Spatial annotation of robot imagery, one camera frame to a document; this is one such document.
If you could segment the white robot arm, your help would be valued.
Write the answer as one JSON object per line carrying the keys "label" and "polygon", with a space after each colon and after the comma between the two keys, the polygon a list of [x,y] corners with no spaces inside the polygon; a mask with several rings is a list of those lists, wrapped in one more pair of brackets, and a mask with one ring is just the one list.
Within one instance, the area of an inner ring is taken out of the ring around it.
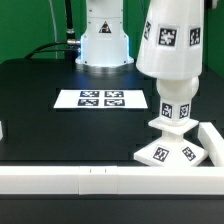
{"label": "white robot arm", "polygon": [[87,27],[81,36],[80,70],[115,73],[130,70],[129,37],[123,30],[123,0],[86,0]]}

